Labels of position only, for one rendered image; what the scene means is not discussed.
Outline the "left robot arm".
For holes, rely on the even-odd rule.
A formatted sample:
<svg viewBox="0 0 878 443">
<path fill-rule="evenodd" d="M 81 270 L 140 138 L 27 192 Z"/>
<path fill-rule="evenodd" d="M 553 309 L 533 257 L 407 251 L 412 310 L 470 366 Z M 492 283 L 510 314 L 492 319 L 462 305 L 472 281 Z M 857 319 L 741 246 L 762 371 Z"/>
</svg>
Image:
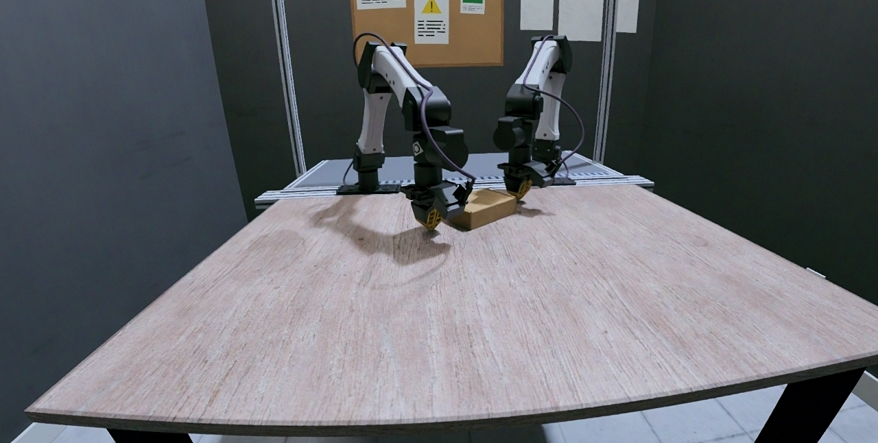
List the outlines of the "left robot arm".
<svg viewBox="0 0 878 443">
<path fill-rule="evenodd" d="M 533 182 L 531 187 L 576 186 L 577 182 L 573 178 L 552 176 L 557 171 L 562 155 L 558 131 L 560 101 L 547 94 L 537 93 L 536 90 L 531 91 L 523 85 L 524 75 L 531 65 L 526 75 L 526 84 L 558 98 L 561 96 L 562 84 L 573 66 L 573 52 L 567 36 L 553 36 L 553 40 L 548 42 L 543 42 L 544 39 L 542 36 L 531 38 L 533 54 L 523 75 L 509 89 L 505 115 L 498 120 L 493 142 L 500 150 L 526 148 L 531 144 L 531 160 L 535 161 L 521 164 L 532 170 L 529 177 Z M 527 120 L 539 120 L 533 142 L 533 123 Z"/>
</svg>

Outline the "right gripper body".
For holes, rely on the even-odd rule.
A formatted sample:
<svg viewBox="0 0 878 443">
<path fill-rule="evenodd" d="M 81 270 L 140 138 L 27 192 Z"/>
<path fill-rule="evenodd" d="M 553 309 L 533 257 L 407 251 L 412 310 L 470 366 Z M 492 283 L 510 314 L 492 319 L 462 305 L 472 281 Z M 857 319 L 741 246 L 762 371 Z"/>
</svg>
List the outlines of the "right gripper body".
<svg viewBox="0 0 878 443">
<path fill-rule="evenodd" d="M 429 214 L 435 210 L 435 194 L 426 191 L 426 187 L 439 186 L 443 182 L 451 183 L 458 187 L 457 183 L 442 179 L 442 168 L 438 166 L 421 166 L 414 164 L 414 182 L 409 186 L 399 187 L 399 192 L 404 193 L 411 200 L 411 206 L 415 219 L 427 223 Z"/>
</svg>

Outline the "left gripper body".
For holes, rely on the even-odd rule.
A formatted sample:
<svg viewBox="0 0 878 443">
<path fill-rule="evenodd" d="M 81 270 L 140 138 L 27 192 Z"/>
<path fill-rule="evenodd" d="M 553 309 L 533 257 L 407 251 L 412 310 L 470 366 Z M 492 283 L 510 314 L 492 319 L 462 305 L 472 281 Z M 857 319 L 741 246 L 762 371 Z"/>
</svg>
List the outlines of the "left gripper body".
<svg viewBox="0 0 878 443">
<path fill-rule="evenodd" d="M 531 145 L 526 148 L 509 149 L 508 163 L 498 164 L 497 169 L 503 170 L 503 181 L 509 192 L 519 193 L 523 183 L 530 181 L 531 171 L 521 164 L 529 164 L 531 161 Z M 508 167 L 507 167 L 508 166 Z"/>
</svg>

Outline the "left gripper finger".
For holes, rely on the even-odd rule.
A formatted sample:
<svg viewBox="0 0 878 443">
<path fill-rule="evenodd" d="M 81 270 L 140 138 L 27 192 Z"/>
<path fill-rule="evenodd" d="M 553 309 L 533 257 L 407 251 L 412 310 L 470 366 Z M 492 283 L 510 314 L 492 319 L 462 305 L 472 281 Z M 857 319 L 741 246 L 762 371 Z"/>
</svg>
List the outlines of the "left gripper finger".
<svg viewBox="0 0 878 443">
<path fill-rule="evenodd" d="M 518 194 L 515 193 L 515 192 L 509 192 L 508 190 L 507 190 L 507 192 L 508 192 L 509 194 L 513 195 L 514 197 L 517 197 L 517 200 L 520 200 L 520 199 L 521 199 L 521 196 L 523 195 L 523 191 L 524 191 L 524 188 L 525 188 L 525 186 L 526 186 L 526 183 L 527 183 L 527 182 L 526 182 L 526 180 L 525 180 L 525 182 L 523 183 L 523 186 L 521 186 L 521 188 L 520 188 Z"/>
<path fill-rule="evenodd" d="M 529 192 L 529 187 L 530 187 L 530 186 L 531 186 L 531 180 L 528 181 L 528 182 L 526 183 L 526 186 L 525 186 L 525 188 L 524 188 L 523 195 L 521 196 L 521 199 L 523 199 L 523 196 L 524 196 L 527 192 Z M 521 199 L 520 199 L 520 200 L 521 200 Z"/>
</svg>

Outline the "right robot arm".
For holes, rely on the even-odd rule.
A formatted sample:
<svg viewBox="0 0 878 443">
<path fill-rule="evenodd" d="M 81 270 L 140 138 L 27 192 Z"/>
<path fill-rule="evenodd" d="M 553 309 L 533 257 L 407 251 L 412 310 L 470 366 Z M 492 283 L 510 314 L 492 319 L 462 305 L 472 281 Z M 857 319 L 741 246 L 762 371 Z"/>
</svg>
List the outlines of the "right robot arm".
<svg viewBox="0 0 878 443">
<path fill-rule="evenodd" d="M 463 130 L 449 127 L 451 102 L 437 86 L 431 86 L 417 74 L 405 59 L 407 44 L 391 43 L 391 49 L 417 80 L 432 89 L 433 93 L 425 106 L 427 127 L 443 154 L 463 169 L 469 158 L 469 149 L 464 142 Z M 401 114 L 405 116 L 405 130 L 420 132 L 413 136 L 414 161 L 421 166 L 438 166 L 443 170 L 457 171 L 437 154 L 423 130 L 420 107 L 429 91 L 415 82 L 403 65 L 399 64 L 399 60 L 388 47 L 381 46 L 380 42 L 365 43 L 357 72 L 359 85 L 364 88 L 365 96 L 363 131 L 359 142 L 355 143 L 353 158 L 353 170 L 358 172 L 359 186 L 340 186 L 336 194 L 399 193 L 401 184 L 379 184 L 377 177 L 377 169 L 385 164 L 382 136 L 387 104 L 393 92 L 397 94 L 399 106 L 402 108 Z M 458 188 L 448 182 L 426 187 L 427 192 L 435 194 L 433 206 L 444 220 L 463 215 L 465 205 L 469 203 L 469 200 L 463 200 L 471 189 L 470 183 L 471 180 L 467 180 L 459 184 Z"/>
</svg>

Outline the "grey aluminium crossbar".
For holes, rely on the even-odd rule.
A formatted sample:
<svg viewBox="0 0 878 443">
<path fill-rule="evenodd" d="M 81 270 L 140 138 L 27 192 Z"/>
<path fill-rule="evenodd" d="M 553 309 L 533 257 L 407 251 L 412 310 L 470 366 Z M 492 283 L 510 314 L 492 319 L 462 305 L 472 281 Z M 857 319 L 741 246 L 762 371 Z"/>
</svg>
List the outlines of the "grey aluminium crossbar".
<svg viewBox="0 0 878 443">
<path fill-rule="evenodd" d="M 628 178 L 608 178 L 607 180 L 574 180 L 577 182 L 576 186 L 608 186 L 609 184 L 635 184 L 641 188 L 645 188 L 649 192 L 653 192 L 654 190 L 654 182 L 647 180 L 647 178 L 642 178 L 641 176 L 628 176 Z M 473 191 L 479 190 L 481 188 L 491 189 L 507 189 L 505 184 L 474 184 Z M 366 195 L 366 194 L 336 194 L 336 191 L 327 191 L 327 192 L 297 192 L 297 193 L 280 193 L 281 191 L 272 191 L 265 192 L 261 194 L 259 198 L 254 200 L 255 209 L 258 208 L 268 208 L 277 202 L 279 199 L 289 199 L 289 198 L 320 198 L 320 197 L 335 197 L 335 196 L 351 196 L 351 195 Z"/>
</svg>

